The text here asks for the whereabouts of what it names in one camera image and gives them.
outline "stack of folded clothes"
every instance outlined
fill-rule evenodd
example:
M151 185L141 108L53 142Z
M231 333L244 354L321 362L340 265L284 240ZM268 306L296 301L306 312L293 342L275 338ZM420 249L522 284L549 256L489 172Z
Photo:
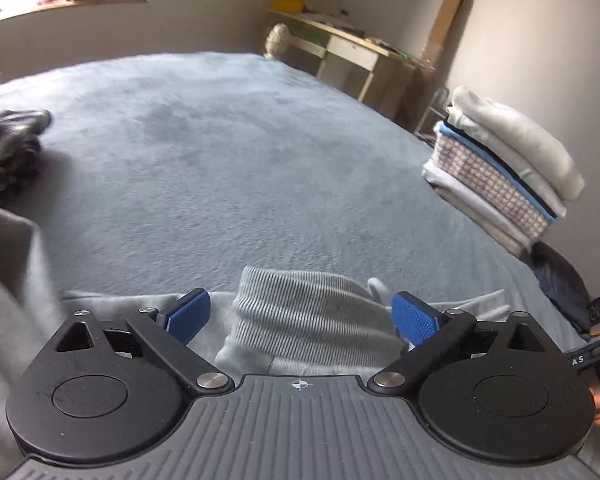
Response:
M509 252L530 251L584 188L564 146L520 112L466 87L452 96L424 178Z

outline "gray ribbed plate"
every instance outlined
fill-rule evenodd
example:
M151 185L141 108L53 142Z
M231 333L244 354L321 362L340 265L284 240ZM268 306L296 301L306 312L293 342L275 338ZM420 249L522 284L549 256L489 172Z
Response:
M426 433L403 400L365 393L351 376L303 381L247 376L230 394L194 402L182 424L142 456L87 469L62 469L29 459L11 479L599 478L573 456L528 468L474 462Z

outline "bed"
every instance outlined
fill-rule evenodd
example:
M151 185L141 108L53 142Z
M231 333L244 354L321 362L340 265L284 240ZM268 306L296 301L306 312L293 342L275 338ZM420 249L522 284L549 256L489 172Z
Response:
M0 86L48 108L43 171L8 208L40 225L59 290L234 291L247 265L325 270L425 301L504 289L581 345L533 272L420 176L430 148L253 55L131 57Z

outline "blue gripper pad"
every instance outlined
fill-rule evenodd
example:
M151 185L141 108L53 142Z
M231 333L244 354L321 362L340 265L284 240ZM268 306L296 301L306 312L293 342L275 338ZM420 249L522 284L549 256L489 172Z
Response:
M196 288L168 309L160 311L155 322L182 344L188 344L211 316L211 298L204 288Z
M434 335L444 315L408 292L399 292L391 300L391 317L395 327L414 346Z

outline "blue folded cloth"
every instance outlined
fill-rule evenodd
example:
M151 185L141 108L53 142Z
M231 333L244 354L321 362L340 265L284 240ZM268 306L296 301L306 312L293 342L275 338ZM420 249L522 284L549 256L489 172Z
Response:
M455 128L451 129L447 124L440 122L439 131L441 135L451 137L464 146L466 146L469 150L474 152L476 155L480 156L480 158L489 164L491 164L496 170L498 170L504 178L507 179L512 186L516 188L516 190L527 200L529 200L530 204L536 208L540 214L551 224L554 224L556 221L555 213L541 200L534 192L532 192L523 182L521 182L520 177L518 177L510 168L505 168L503 162L500 160L496 160L490 150L488 151L484 146L478 146L476 141L471 139L468 136L461 135Z

